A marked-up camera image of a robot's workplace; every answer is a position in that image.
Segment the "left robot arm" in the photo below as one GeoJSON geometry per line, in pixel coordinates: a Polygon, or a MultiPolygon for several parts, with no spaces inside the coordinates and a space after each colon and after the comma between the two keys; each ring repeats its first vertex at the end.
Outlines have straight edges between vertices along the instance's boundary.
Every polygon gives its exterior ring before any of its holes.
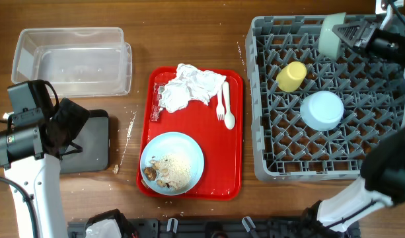
{"type": "Polygon", "coordinates": [[[0,132],[0,181],[11,188],[20,237],[66,237],[59,177],[61,160],[82,152],[74,143],[90,112],[64,98],[50,82],[25,81],[7,89],[13,113],[0,132]]]}

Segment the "white napkin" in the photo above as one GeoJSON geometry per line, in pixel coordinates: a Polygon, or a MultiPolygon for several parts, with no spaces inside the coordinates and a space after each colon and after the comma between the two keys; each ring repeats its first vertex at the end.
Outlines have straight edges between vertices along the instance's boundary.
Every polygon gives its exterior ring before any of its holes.
{"type": "Polygon", "coordinates": [[[164,86],[159,106],[169,113],[186,108],[191,100],[198,100],[207,106],[225,80],[225,75],[179,63],[175,78],[164,86]]]}

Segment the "green plastic bowl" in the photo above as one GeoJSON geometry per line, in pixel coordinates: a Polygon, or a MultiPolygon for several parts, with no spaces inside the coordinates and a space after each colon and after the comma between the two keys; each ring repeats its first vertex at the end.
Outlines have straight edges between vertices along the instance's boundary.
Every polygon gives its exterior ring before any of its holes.
{"type": "Polygon", "coordinates": [[[322,23],[320,36],[318,38],[318,51],[331,60],[338,59],[340,39],[333,33],[332,28],[337,24],[343,24],[346,13],[327,15],[322,23]]]}

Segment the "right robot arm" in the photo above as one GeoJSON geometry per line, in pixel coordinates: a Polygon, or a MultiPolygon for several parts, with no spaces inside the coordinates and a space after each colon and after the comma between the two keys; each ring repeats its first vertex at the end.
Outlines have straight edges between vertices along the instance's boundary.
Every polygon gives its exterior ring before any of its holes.
{"type": "MultiPolygon", "coordinates": [[[[337,24],[333,33],[353,51],[397,63],[405,82],[405,36],[376,23],[337,24]]],[[[340,193],[319,200],[303,214],[297,237],[340,237],[350,225],[382,208],[405,202],[405,105],[402,127],[367,154],[360,176],[340,193]]]]}

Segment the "light blue bowl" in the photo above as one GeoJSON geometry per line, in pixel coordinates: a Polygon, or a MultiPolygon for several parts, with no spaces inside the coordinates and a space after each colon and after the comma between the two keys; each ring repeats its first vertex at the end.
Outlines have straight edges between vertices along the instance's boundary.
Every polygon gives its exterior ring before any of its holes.
{"type": "Polygon", "coordinates": [[[343,117],[344,104],[330,91],[319,91],[305,98],[300,107],[303,122],[317,131],[334,129],[343,117]]]}

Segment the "yellow plastic cup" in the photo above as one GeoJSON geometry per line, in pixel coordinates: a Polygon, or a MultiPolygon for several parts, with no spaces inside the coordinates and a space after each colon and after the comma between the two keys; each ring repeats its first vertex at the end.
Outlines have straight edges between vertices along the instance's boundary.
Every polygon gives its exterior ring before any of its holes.
{"type": "Polygon", "coordinates": [[[306,77],[307,68],[299,61],[293,61],[285,66],[277,75],[278,87],[285,92],[296,91],[306,77]]]}

